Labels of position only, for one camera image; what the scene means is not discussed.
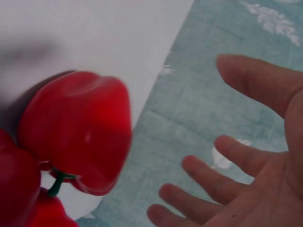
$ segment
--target fabric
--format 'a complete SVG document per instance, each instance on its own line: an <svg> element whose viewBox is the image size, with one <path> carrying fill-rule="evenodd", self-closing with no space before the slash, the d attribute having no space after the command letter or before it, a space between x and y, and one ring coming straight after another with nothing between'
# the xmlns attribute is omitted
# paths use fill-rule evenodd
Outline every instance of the fabric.
<svg viewBox="0 0 303 227"><path fill-rule="evenodd" d="M127 163L114 190L81 227L151 227L158 189L174 183L209 200L181 169L197 155L215 170L250 183L213 141L221 134L270 151L287 150L282 119L224 84L219 53L239 53L303 70L302 0L196 0L134 130Z"/></svg>

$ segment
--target green stem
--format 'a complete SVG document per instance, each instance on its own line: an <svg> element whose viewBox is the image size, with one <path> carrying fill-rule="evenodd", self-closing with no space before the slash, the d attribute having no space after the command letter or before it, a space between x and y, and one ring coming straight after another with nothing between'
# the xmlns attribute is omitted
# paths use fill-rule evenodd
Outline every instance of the green stem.
<svg viewBox="0 0 303 227"><path fill-rule="evenodd" d="M66 177L66 174L61 172L61 171L56 171L57 172L57 178L55 183L52 185L52 187L48 190L47 195L50 197L54 197L58 194L61 184L64 181L64 178Z"/></svg>

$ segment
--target red bell pepper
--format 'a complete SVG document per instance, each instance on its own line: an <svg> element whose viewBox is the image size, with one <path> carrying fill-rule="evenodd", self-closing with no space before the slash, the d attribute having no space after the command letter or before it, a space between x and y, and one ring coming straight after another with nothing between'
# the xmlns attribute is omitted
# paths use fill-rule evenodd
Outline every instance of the red bell pepper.
<svg viewBox="0 0 303 227"><path fill-rule="evenodd" d="M18 125L18 145L77 189L107 194L117 181L131 142L128 92L113 77L73 72L42 87Z"/></svg>
<svg viewBox="0 0 303 227"><path fill-rule="evenodd" d="M66 215L60 200L57 197L49 197L45 188L41 188L33 211L27 227L78 227L77 223Z"/></svg>
<svg viewBox="0 0 303 227"><path fill-rule="evenodd" d="M0 227L22 227L40 191L36 161L0 129Z"/></svg>

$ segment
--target finger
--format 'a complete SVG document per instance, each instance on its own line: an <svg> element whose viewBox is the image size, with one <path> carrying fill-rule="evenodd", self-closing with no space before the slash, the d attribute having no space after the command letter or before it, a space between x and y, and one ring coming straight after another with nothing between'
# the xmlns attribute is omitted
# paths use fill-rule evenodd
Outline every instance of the finger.
<svg viewBox="0 0 303 227"><path fill-rule="evenodd" d="M182 166L213 200L223 205L234 200L246 186L218 173L195 156L185 157Z"/></svg>
<svg viewBox="0 0 303 227"><path fill-rule="evenodd" d="M276 153L246 146L232 137L220 136L214 142L216 149L235 163L246 174L256 177L264 164Z"/></svg>
<svg viewBox="0 0 303 227"><path fill-rule="evenodd" d="M161 205L150 206L147 216L158 227L201 227L194 221L182 218Z"/></svg>
<svg viewBox="0 0 303 227"><path fill-rule="evenodd" d="M240 55L219 55L217 68L229 86L284 118L290 100L303 88L302 73Z"/></svg>
<svg viewBox="0 0 303 227"><path fill-rule="evenodd" d="M201 225L205 224L223 208L222 205L192 196L172 184L163 185L159 191L159 195L164 201L179 210L188 219Z"/></svg>

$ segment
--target hand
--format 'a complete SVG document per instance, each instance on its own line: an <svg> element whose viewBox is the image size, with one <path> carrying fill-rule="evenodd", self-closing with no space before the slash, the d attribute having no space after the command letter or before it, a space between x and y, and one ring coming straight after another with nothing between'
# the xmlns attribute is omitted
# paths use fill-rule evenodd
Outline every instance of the hand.
<svg viewBox="0 0 303 227"><path fill-rule="evenodd" d="M148 217L158 227L302 226L303 73L236 55L220 55L217 68L229 86L284 118L289 151L258 150L220 136L214 142L216 149L253 176L253 183L238 183L188 156L183 168L219 204L166 184L160 197L186 218L160 205L152 205Z"/></svg>

